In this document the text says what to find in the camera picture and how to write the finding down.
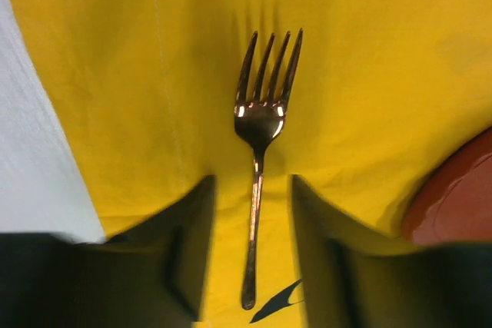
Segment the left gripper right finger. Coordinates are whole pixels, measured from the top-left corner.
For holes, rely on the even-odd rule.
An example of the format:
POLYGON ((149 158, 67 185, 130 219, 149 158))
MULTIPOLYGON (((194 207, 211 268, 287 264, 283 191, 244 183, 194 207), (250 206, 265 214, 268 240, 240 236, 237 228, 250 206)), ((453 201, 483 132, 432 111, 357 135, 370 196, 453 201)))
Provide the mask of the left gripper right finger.
POLYGON ((300 176, 291 206, 311 327, 489 327, 491 245, 420 247, 366 227, 300 176))

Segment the red plastic plate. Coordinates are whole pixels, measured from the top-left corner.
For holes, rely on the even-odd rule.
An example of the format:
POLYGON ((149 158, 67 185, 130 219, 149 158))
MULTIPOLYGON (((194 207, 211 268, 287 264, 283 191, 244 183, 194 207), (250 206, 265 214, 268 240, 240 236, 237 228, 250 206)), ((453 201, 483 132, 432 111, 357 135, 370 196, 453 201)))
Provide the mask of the red plastic plate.
POLYGON ((491 129, 456 150, 406 210, 402 236, 416 244, 491 240, 491 129))

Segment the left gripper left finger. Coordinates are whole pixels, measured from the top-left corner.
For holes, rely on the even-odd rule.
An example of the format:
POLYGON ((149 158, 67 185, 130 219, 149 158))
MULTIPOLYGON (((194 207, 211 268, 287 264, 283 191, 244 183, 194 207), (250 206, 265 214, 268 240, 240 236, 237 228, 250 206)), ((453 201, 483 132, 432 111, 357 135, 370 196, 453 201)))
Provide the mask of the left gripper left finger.
POLYGON ((216 180, 102 244, 1 236, 3 327, 190 327, 199 320, 216 180))

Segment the yellow Pikachu cloth mat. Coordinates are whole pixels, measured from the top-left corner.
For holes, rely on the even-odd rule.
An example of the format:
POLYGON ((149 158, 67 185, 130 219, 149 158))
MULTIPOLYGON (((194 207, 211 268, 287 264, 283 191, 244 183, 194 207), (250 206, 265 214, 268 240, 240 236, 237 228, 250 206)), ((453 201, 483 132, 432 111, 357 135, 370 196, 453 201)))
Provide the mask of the yellow Pikachu cloth mat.
POLYGON ((232 108, 253 32, 304 33, 267 153, 258 299, 295 277, 288 175, 386 234, 431 169, 491 122, 491 0, 10 0, 112 234, 218 176, 204 318, 243 327, 251 153, 232 108))

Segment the copper fork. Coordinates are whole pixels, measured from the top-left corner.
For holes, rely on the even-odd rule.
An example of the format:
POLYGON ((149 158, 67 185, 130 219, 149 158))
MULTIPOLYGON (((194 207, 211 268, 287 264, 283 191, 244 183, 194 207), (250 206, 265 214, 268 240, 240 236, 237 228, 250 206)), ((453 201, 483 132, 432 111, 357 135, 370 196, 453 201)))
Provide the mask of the copper fork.
POLYGON ((288 32, 282 42, 274 68, 268 83, 265 98, 262 98, 264 75, 268 59, 274 44, 274 35, 271 35, 254 83, 252 97, 248 97, 248 84, 254 50, 258 40, 258 33, 254 32, 245 57, 242 62, 238 80, 238 88, 234 104, 234 131, 236 135, 247 143, 253 152, 253 182, 251 195, 250 222, 248 231, 248 248, 241 288, 241 307, 250 310, 256 304, 256 270, 257 245, 261 213, 261 198, 264 184, 264 156, 271 142, 282 132, 294 83, 304 31, 301 29, 296 37, 293 51, 281 84, 281 92, 276 92, 281 64, 287 50, 291 33, 288 32))

